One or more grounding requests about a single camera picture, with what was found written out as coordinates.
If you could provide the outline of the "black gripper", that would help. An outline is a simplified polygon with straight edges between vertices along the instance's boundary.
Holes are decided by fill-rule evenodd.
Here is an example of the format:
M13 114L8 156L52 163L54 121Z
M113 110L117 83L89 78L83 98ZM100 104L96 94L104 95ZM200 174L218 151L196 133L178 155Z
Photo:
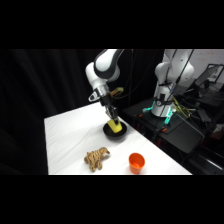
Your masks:
M106 108L106 114L110 119L113 119L115 123L118 123L118 110L116 107L113 105L113 97L110 94L106 94L104 96L100 97L100 103L102 106Z

